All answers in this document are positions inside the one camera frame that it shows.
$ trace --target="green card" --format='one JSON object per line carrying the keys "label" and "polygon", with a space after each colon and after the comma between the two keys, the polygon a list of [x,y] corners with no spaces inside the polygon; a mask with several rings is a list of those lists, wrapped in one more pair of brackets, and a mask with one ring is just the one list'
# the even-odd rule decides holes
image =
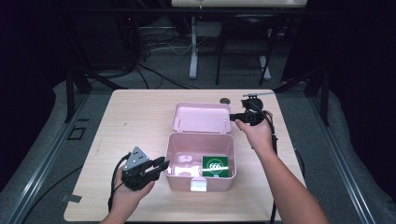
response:
{"label": "green card", "polygon": [[229,177],[228,157],[207,157],[202,158],[202,176]]}

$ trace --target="person's left hand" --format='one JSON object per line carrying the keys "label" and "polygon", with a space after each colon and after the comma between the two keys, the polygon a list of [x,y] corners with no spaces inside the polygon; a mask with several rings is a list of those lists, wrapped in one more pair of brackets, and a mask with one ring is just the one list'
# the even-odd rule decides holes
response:
{"label": "person's left hand", "polygon": [[[121,177],[122,167],[117,171],[115,188],[122,183]],[[124,223],[139,205],[140,200],[149,194],[154,184],[155,182],[151,181],[141,190],[135,191],[128,189],[122,184],[114,192],[111,211],[102,223]]]}

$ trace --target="light wood tabletop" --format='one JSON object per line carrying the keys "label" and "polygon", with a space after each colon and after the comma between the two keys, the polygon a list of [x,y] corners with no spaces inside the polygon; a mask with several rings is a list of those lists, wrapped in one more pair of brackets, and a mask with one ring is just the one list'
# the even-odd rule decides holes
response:
{"label": "light wood tabletop", "polygon": [[[241,100],[260,95],[274,116],[279,158],[305,185],[276,95],[269,90],[121,90],[114,91],[73,191],[79,203],[69,202],[67,221],[99,221],[107,215],[110,182],[121,157],[140,147],[151,159],[166,155],[171,122],[178,103],[219,103],[230,99],[232,113],[243,113]],[[166,176],[139,204],[130,221],[264,221],[273,197],[262,165],[244,133],[232,122],[236,176],[231,189],[221,192],[172,190]]]}
{"label": "light wood tabletop", "polygon": [[172,0],[173,7],[305,7],[306,0]]}

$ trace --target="human hand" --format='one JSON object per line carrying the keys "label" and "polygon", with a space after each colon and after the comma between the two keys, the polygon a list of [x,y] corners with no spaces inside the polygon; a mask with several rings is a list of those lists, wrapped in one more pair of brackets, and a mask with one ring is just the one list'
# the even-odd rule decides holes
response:
{"label": "human hand", "polygon": [[[122,167],[117,171],[115,187],[120,186],[122,183]],[[124,223],[132,215],[136,207],[139,205],[140,200],[142,200],[146,195],[148,195],[155,182],[149,182],[141,190],[131,190],[125,185],[121,185],[117,188],[113,195],[113,204],[110,213],[101,222],[105,223]]]}
{"label": "human hand", "polygon": [[247,140],[256,152],[267,149],[273,151],[271,127],[266,119],[255,126],[247,125],[239,119],[235,120],[235,124],[247,135]]}

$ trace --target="human arm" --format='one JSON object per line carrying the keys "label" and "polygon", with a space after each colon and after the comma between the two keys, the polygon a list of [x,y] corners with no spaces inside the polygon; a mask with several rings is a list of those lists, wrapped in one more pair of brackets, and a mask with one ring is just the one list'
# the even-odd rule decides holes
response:
{"label": "human arm", "polygon": [[283,223],[328,223],[315,198],[275,154],[268,122],[264,120],[256,126],[249,126],[236,120],[235,124],[247,135],[262,163]]}
{"label": "human arm", "polygon": [[[115,186],[120,186],[122,183],[122,167],[117,171]],[[142,200],[154,187],[155,182],[149,182],[141,190],[131,190],[125,185],[121,185],[117,188],[113,195],[113,204],[110,213],[102,220],[101,224],[123,224],[126,222],[128,217],[132,215],[136,207],[139,205],[140,200]]]}

